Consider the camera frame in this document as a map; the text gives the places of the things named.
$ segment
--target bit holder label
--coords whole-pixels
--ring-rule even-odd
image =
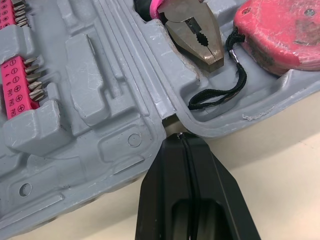
[[[39,103],[30,99],[31,91],[25,69],[24,60],[20,56],[1,65],[5,108],[9,120],[25,111],[39,108]]]
[[[0,30],[15,25],[15,11],[11,0],[0,0]]]

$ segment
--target white table surface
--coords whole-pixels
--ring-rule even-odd
[[[237,180],[263,240],[320,240],[320,93],[208,140]],[[180,123],[168,134],[183,131]],[[142,179],[12,240],[134,240]]]

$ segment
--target pliers jaw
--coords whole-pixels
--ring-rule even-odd
[[[224,65],[224,48],[217,19],[199,0],[166,0],[158,12],[176,45],[201,69]]]

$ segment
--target red tape measure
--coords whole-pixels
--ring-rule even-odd
[[[267,71],[320,71],[320,0],[249,0],[234,18],[243,48]]]

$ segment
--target molded plastic tray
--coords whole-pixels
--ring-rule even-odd
[[[230,89],[236,67],[208,74],[182,56],[159,20],[132,0],[28,0],[30,28],[0,30],[0,64],[38,56],[47,97],[7,120],[0,104],[0,239],[30,231],[145,173],[176,114],[217,138],[268,118],[320,89],[319,72],[277,79],[237,46],[248,83],[233,100],[189,111],[205,88]],[[209,0],[222,39],[243,0]]]

